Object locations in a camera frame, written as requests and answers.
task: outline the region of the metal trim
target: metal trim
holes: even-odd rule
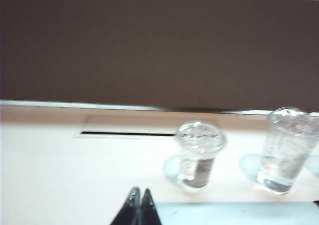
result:
[[[205,108],[177,108],[177,107],[115,105],[115,104],[55,102],[55,101],[29,101],[29,100],[1,100],[0,104],[6,105],[6,106],[146,110],[146,111],[166,111],[166,112],[196,112],[196,113],[250,114],[250,115],[268,115],[270,112],[272,112],[271,110],[226,110],[226,109],[205,109]],[[319,117],[319,112],[312,112],[310,113],[310,115],[313,117]]]

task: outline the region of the white table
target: white table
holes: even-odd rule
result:
[[[260,190],[240,171],[241,156],[261,152],[265,118],[2,106],[1,224],[106,225],[133,186],[150,188],[156,203],[319,200],[319,178],[305,168],[284,196]],[[153,121],[151,131],[174,131],[180,121],[191,119],[214,120],[228,138],[214,164],[210,188],[198,194],[175,187],[162,174],[164,161],[178,153],[173,137],[80,134],[121,130],[119,121],[126,130],[147,130],[145,124]],[[318,146],[313,153],[319,154]]]

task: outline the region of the black object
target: black object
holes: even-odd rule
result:
[[[110,225],[161,225],[150,190],[145,190],[141,205],[140,195],[140,189],[133,187]]]
[[[132,135],[132,136],[174,136],[174,134],[163,133],[130,133],[130,132],[96,132],[96,131],[83,131],[81,134],[104,134],[104,135]]]
[[[111,225],[136,225],[139,222],[136,216],[139,208],[140,208],[140,189],[138,187],[133,187],[127,196],[123,207],[119,211],[119,213],[114,218]]]
[[[145,190],[141,205],[142,225],[161,225],[155,203],[149,189]]]

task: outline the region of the water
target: water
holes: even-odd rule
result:
[[[197,159],[183,157],[180,162],[180,175],[181,180],[193,180],[197,168]]]
[[[275,194],[285,194],[303,167],[307,154],[293,158],[263,156],[257,181]]]

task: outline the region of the clear plastic cup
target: clear plastic cup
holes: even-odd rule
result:
[[[280,108],[268,116],[269,134],[257,181],[275,194],[285,194],[319,138],[319,119],[298,108]]]
[[[190,121],[178,128],[175,137],[181,146],[177,178],[195,189],[205,187],[214,159],[226,144],[224,134],[213,125]]]

